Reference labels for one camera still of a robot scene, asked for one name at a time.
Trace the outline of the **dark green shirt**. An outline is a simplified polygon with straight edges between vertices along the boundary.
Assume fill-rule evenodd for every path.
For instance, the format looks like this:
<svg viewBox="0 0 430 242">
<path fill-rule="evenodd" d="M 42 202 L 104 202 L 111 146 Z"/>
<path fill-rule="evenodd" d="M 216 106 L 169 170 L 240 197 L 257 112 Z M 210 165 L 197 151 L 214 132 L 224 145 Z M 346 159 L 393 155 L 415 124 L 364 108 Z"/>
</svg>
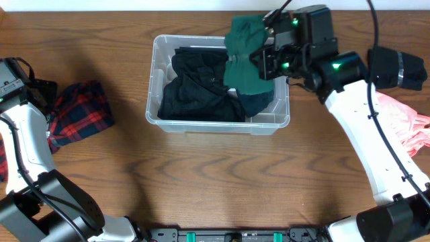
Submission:
<svg viewBox="0 0 430 242">
<path fill-rule="evenodd" d="M 224 85 L 243 95 L 257 95 L 273 91 L 273 81 L 259 77 L 259 69 L 249 60 L 265 44 L 269 32 L 263 23 L 264 15 L 233 17 L 224 45 L 228 60 L 225 65 Z"/>
</svg>

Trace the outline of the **dark navy garment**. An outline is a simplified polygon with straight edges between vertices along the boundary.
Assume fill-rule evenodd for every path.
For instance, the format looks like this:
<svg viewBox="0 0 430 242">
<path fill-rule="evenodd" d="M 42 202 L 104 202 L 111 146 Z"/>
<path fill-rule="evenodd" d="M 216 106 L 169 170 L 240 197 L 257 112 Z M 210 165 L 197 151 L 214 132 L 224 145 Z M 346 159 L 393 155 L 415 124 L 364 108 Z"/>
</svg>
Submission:
<svg viewBox="0 0 430 242">
<path fill-rule="evenodd" d="M 236 92 L 237 97 L 245 110 L 245 115 L 250 118 L 258 113 L 262 112 L 274 98 L 274 92 L 268 91 L 265 93 L 259 93 L 255 95 L 241 94 L 239 91 Z"/>
</svg>

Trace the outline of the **large black garment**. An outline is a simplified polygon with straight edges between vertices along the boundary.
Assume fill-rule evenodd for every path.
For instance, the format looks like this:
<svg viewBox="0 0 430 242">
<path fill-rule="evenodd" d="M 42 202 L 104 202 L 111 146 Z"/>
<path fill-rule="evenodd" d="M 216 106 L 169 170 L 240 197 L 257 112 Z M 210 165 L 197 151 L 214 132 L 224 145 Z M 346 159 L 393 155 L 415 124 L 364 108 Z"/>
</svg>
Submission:
<svg viewBox="0 0 430 242">
<path fill-rule="evenodd" d="M 179 47 L 171 59 L 176 78 L 163 89 L 162 120 L 244 122 L 245 111 L 224 85 L 227 53 L 221 48 Z"/>
</svg>

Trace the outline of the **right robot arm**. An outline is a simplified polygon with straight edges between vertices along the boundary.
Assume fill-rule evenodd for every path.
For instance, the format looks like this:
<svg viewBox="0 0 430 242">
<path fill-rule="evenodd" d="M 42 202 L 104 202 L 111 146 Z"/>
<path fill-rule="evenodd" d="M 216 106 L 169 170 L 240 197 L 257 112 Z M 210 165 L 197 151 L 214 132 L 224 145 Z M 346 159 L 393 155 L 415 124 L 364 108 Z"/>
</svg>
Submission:
<svg viewBox="0 0 430 242">
<path fill-rule="evenodd" d="M 260 78 L 296 78 L 345 131 L 369 179 L 376 207 L 324 227 L 319 241 L 412 241 L 429 234 L 429 178 L 389 129 L 372 72 L 355 52 L 341 53 L 331 12 L 311 5 L 269 12 L 274 42 L 250 55 Z"/>
</svg>

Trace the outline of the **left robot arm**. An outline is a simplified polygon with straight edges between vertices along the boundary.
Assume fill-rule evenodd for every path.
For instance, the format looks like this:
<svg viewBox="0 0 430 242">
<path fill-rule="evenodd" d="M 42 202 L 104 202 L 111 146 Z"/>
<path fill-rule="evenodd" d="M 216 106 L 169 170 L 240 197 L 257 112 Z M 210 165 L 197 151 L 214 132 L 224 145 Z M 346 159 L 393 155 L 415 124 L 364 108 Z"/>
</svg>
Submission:
<svg viewBox="0 0 430 242">
<path fill-rule="evenodd" d="M 96 201 L 57 171 L 48 114 L 57 84 L 1 59 L 1 136 L 8 166 L 1 225 L 20 241 L 150 241 L 131 218 L 104 215 Z"/>
</svg>

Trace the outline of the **red plaid flannel shirt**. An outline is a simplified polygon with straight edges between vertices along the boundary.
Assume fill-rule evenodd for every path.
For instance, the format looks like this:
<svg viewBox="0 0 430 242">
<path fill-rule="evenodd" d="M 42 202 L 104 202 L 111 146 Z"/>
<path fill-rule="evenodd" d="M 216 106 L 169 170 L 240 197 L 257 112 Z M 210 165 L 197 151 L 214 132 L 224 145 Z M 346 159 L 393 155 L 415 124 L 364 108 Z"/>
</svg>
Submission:
<svg viewBox="0 0 430 242">
<path fill-rule="evenodd" d="M 68 86 L 55 99 L 53 110 L 43 115 L 49 151 L 102 132 L 115 124 L 107 96 L 99 81 Z"/>
</svg>

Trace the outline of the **clear plastic storage bin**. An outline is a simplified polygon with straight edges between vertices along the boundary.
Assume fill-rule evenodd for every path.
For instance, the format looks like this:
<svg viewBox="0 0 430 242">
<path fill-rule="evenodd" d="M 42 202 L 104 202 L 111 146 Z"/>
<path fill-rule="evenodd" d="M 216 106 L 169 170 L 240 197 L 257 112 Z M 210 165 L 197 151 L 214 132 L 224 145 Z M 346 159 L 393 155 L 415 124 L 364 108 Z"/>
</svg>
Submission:
<svg viewBox="0 0 430 242">
<path fill-rule="evenodd" d="M 272 135 L 290 122 L 289 87 L 286 77 L 274 80 L 274 100 L 260 113 L 244 122 L 203 122 L 183 120 L 161 120 L 158 110 L 161 106 L 164 87 L 176 78 L 171 58 L 180 47 L 224 49 L 223 36 L 184 36 L 162 34 L 153 42 L 146 119 L 165 132 L 226 132 L 252 135 Z"/>
</svg>

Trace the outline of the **black rolled garment with band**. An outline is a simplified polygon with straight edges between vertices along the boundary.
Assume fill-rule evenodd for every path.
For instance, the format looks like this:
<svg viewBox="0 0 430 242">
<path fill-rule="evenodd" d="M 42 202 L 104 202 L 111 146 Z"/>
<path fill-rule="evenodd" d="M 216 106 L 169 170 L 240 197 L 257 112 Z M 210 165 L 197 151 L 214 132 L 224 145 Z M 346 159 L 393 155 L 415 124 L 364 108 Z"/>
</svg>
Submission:
<svg viewBox="0 0 430 242">
<path fill-rule="evenodd" d="M 379 46 L 375 51 L 368 50 L 368 62 L 377 89 L 400 87 L 421 91 L 427 80 L 424 60 L 415 55 Z"/>
</svg>

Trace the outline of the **pink crumpled garment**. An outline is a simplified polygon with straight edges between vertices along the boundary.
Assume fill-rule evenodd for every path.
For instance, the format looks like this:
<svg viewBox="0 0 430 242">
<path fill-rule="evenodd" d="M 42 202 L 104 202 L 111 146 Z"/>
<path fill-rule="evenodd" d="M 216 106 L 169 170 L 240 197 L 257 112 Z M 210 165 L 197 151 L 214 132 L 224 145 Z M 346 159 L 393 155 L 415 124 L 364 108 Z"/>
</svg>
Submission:
<svg viewBox="0 0 430 242">
<path fill-rule="evenodd" d="M 376 97 L 387 113 L 390 125 L 410 157 L 429 147 L 429 117 L 396 99 L 377 92 Z"/>
</svg>

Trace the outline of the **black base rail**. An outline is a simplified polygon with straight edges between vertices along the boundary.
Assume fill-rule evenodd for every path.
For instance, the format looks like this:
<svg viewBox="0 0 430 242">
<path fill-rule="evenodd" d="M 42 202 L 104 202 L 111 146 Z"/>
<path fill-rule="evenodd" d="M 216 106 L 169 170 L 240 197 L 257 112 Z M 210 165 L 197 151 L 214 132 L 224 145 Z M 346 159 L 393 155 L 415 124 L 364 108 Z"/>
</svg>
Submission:
<svg viewBox="0 0 430 242">
<path fill-rule="evenodd" d="M 323 229 L 292 227 L 286 230 L 151 229 L 150 242 L 329 242 Z"/>
</svg>

